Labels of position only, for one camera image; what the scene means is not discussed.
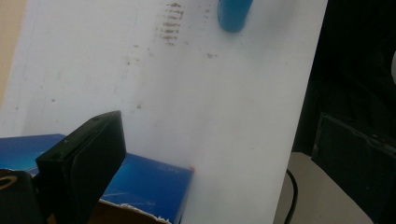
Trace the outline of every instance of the black device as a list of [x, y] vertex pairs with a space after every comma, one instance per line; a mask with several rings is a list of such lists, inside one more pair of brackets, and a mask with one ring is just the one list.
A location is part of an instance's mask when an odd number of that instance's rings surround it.
[[0, 223], [87, 223], [125, 154], [120, 111], [89, 119], [36, 158], [35, 177], [0, 175]]
[[395, 223], [396, 141], [351, 119], [321, 114], [315, 162], [374, 223]]

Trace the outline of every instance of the table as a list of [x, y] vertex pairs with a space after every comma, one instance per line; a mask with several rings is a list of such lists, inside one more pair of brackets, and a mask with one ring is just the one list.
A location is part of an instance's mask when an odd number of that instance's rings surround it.
[[272, 223], [327, 1], [27, 2], [0, 136], [122, 112], [128, 151], [196, 170], [183, 223]]

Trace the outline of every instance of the blue box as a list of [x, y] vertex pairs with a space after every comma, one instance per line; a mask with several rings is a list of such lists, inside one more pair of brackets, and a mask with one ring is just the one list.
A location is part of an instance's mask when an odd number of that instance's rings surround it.
[[[62, 139], [61, 134], [0, 138], [0, 168], [36, 175], [35, 158]], [[149, 223], [178, 224], [192, 173], [191, 169], [127, 154], [89, 223], [131, 223], [131, 219], [148, 218]]]

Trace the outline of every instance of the blue marker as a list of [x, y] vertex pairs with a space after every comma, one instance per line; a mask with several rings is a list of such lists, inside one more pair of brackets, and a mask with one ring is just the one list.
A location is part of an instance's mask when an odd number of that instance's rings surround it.
[[219, 0], [218, 16], [220, 27], [229, 32], [244, 28], [253, 0]]

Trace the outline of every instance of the black cable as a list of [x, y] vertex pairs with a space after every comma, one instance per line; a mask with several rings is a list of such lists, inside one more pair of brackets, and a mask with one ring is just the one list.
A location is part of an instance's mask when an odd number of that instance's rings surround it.
[[285, 219], [285, 224], [290, 224], [291, 218], [293, 217], [293, 214], [294, 214], [294, 210], [296, 209], [296, 204], [297, 204], [297, 199], [298, 199], [298, 187], [297, 187], [296, 179], [294, 179], [294, 176], [291, 173], [291, 171], [286, 170], [286, 173], [290, 177], [291, 184], [293, 185], [293, 200], [291, 202], [291, 206], [290, 206], [288, 215], [286, 216], [286, 219]]

